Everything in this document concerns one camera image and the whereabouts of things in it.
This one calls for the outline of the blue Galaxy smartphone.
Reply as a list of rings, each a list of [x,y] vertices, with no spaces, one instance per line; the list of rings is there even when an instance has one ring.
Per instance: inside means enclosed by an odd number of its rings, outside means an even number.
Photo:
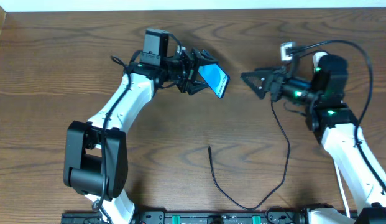
[[[230,76],[218,64],[200,66],[198,73],[218,98],[224,97]]]

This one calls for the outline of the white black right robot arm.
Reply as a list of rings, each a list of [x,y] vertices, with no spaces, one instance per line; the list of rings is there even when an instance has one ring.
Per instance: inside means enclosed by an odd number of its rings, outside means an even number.
[[[242,73],[243,81],[263,99],[282,98],[305,107],[306,124],[333,158],[355,201],[351,218],[326,206],[306,211],[307,223],[386,223],[386,173],[364,138],[359,120],[343,101],[348,73],[340,56],[313,56],[311,81],[295,77],[285,67]]]

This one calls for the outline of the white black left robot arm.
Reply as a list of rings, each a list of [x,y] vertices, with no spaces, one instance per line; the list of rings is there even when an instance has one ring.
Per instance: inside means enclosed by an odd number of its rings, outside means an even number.
[[[205,50],[187,50],[177,42],[167,55],[173,34],[148,28],[144,46],[128,63],[113,56],[122,66],[122,80],[104,107],[86,122],[73,121],[65,143],[63,182],[92,201],[92,209],[105,223],[130,223],[135,205],[124,186],[127,180],[126,134],[141,109],[164,83],[194,95],[208,87],[196,79],[200,67],[218,60]]]

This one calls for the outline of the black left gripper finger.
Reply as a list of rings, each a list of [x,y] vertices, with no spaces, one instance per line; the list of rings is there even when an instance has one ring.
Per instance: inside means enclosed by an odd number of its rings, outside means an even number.
[[[201,82],[198,80],[188,82],[187,85],[187,93],[189,95],[194,95],[195,93],[198,93],[201,90],[204,90],[208,87],[208,84],[206,82]]]
[[[218,60],[211,56],[207,51],[199,51],[197,48],[192,48],[193,57],[195,59],[195,64],[198,66],[206,66],[217,64]]]

